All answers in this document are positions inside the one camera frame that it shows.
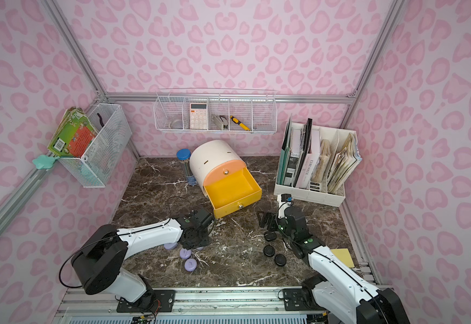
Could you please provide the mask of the yellow drawer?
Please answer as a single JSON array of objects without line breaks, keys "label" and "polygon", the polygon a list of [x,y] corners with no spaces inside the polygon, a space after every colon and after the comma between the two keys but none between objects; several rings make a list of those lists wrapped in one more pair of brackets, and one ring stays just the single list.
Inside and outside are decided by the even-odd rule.
[{"label": "yellow drawer", "polygon": [[247,168],[228,175],[204,189],[211,201],[216,219],[248,207],[262,197],[262,188]]}]

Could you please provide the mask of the white round drawer cabinet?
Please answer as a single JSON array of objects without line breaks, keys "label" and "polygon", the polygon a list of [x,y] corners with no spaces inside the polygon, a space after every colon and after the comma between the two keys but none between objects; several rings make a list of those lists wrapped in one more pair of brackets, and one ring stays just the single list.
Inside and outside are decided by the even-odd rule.
[{"label": "white round drawer cabinet", "polygon": [[207,197],[203,186],[203,179],[206,176],[204,163],[208,160],[223,163],[232,159],[241,159],[240,156],[224,140],[212,140],[196,148],[190,158],[190,168],[194,174],[203,194]]}]

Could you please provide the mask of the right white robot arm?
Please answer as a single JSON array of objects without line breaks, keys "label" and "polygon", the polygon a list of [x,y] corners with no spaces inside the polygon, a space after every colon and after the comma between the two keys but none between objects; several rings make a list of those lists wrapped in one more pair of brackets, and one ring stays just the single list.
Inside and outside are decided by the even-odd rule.
[{"label": "right white robot arm", "polygon": [[325,309],[342,323],[409,323],[400,297],[390,288],[380,289],[340,261],[325,243],[309,232],[301,209],[281,203],[278,212],[259,212],[262,228],[281,234],[295,256],[317,274],[302,283],[296,297],[307,310]]}]

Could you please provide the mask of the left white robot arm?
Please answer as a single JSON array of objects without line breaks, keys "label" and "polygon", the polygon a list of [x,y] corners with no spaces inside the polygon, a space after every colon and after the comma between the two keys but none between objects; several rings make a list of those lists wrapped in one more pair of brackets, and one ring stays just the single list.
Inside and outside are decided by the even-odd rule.
[{"label": "left white robot arm", "polygon": [[158,297],[149,280],[123,268],[130,257],[165,244],[180,244],[186,250],[209,245],[209,227],[215,216],[205,209],[144,225],[116,228],[102,225],[65,261],[70,263],[88,295],[113,294],[119,298],[117,312],[164,311],[167,301]]}]

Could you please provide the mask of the orange top drawer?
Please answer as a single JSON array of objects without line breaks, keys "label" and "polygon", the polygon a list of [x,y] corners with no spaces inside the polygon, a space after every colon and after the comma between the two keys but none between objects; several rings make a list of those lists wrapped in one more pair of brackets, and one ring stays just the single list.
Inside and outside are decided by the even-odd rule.
[{"label": "orange top drawer", "polygon": [[208,160],[204,163],[206,176],[203,179],[203,186],[210,186],[215,182],[225,179],[227,176],[246,168],[246,163],[241,159],[232,159],[223,163]]}]

